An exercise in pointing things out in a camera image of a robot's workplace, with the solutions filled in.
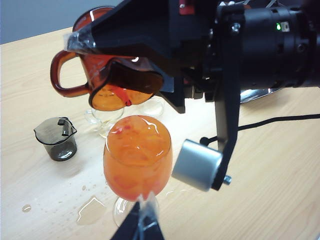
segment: spilled liquid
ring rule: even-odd
[[[78,225],[94,224],[104,215],[105,211],[105,205],[93,195],[80,207],[76,223]]]
[[[27,213],[31,211],[31,205],[30,204],[26,204],[22,207],[22,212]]]

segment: amber glass pitcher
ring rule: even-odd
[[[97,7],[85,12],[75,22],[76,32],[112,10],[112,7]],[[64,88],[60,84],[62,65],[79,57],[87,83]],[[141,104],[157,93],[163,85],[162,76],[153,70],[144,57],[80,54],[62,50],[51,63],[50,78],[53,88],[64,97],[89,95],[89,104],[96,110],[114,111],[132,104]]]

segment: orange juice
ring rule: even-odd
[[[167,184],[172,169],[171,138],[166,127],[150,116],[119,120],[110,130],[103,153],[104,176],[121,198],[146,199]]]

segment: black robotic mount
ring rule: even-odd
[[[68,51],[147,57],[173,76],[160,92],[179,113],[185,98],[215,102],[219,190],[234,150],[240,91],[320,86],[319,1],[250,9],[217,0],[124,0],[81,28]]]

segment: gray wall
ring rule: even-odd
[[[121,0],[0,0],[0,43],[71,27],[84,12]]]

